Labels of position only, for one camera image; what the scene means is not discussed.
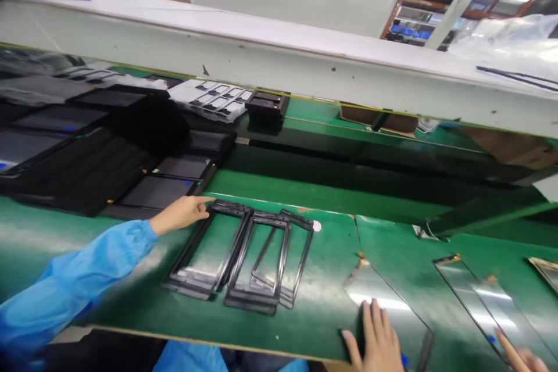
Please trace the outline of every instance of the hand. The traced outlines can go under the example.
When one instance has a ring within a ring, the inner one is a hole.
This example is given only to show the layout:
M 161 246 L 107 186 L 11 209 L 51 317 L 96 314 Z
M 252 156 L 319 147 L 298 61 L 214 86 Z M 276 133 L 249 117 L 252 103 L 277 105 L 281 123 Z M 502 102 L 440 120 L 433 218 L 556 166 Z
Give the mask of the hand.
M 533 355 L 529 349 L 516 350 L 515 347 L 504 336 L 500 329 L 496 329 L 496 335 L 500 344 L 506 352 L 511 367 L 516 372 L 549 372 L 545 363 Z
M 372 307 L 366 301 L 362 303 L 362 322 L 366 340 L 364 360 L 360 357 L 355 336 L 348 330 L 341 332 L 355 372 L 403 372 L 399 339 L 387 313 L 380 310 L 375 299 L 372 300 Z
M 206 219 L 209 213 L 205 204 L 214 200 L 208 196 L 182 196 L 151 218 L 151 229 L 156 235 L 163 235 Z

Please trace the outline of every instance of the white overhead rail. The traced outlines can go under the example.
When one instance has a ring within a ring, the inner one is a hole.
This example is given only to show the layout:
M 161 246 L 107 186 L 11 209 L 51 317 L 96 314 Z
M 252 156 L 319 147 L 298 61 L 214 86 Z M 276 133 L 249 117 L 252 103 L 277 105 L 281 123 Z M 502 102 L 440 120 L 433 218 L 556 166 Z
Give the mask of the white overhead rail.
M 2 0 L 0 42 L 558 138 L 558 96 L 473 62 L 170 0 Z

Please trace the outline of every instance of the blue sleeve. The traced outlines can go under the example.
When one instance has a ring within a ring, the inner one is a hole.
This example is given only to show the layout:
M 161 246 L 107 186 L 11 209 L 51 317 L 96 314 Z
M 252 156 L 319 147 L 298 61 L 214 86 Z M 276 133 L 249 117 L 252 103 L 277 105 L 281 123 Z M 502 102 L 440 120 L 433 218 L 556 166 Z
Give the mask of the blue sleeve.
M 83 250 L 52 259 L 38 281 L 0 305 L 0 348 L 24 363 L 153 249 L 149 221 L 106 230 Z

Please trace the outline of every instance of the finger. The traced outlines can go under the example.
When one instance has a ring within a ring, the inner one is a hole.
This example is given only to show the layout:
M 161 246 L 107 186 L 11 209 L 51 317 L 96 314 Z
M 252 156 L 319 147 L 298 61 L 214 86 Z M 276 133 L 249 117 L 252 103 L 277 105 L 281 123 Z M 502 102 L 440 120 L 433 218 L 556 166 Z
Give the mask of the finger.
M 401 355 L 401 349 L 399 348 L 399 338 L 397 337 L 397 333 L 393 328 L 391 329 L 391 342 L 394 345 L 395 353 Z
M 378 301 L 372 300 L 372 325 L 374 326 L 374 333 L 378 346 L 385 347 L 385 334 L 384 325 L 382 323 L 382 314 L 380 313 L 380 306 Z
M 504 351 L 506 352 L 507 358 L 509 359 L 512 368 L 514 368 L 516 372 L 530 372 L 529 368 L 527 367 L 525 362 L 523 362 L 523 359 L 521 358 L 519 353 L 517 353 L 506 336 L 504 336 L 504 334 L 498 328 L 496 329 L 496 336 L 498 336 L 498 340 L 500 340 L 500 344 L 504 348 Z
M 196 218 L 198 219 L 198 221 L 202 219 L 207 219 L 209 218 L 209 212 L 198 212 Z
M 536 357 L 535 361 L 533 362 L 533 371 L 534 372 L 549 372 L 545 363 L 541 359 L 539 359 L 538 357 Z
M 349 351 L 350 362 L 356 371 L 362 371 L 362 358 L 360 357 L 359 346 L 356 343 L 356 338 L 349 330 L 341 331 L 345 345 Z
M 517 350 L 517 354 L 523 359 L 527 367 L 532 369 L 533 362 L 536 359 L 533 353 L 527 348 L 521 348 Z
M 195 196 L 194 199 L 196 199 L 197 204 L 213 202 L 215 200 L 211 196 Z
M 389 323 L 388 313 L 384 309 L 382 309 L 381 314 L 382 314 L 382 323 L 384 325 L 385 341 L 386 341 L 386 343 L 390 343 L 391 342 L 391 332 L 392 332 L 393 328 L 391 328 L 391 324 Z
M 364 339 L 366 341 L 366 353 L 374 350 L 376 347 L 376 337 L 374 336 L 374 327 L 372 326 L 372 316 L 370 314 L 370 305 L 368 301 L 362 303 L 362 325 L 364 327 Z

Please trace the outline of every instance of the plastic bag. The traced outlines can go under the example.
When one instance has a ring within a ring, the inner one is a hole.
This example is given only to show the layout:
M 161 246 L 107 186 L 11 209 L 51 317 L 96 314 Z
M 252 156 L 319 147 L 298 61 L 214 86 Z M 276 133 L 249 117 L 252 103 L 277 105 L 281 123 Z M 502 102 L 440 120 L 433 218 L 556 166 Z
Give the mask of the plastic bag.
M 448 52 L 477 65 L 556 80 L 558 15 L 482 19 L 458 33 Z

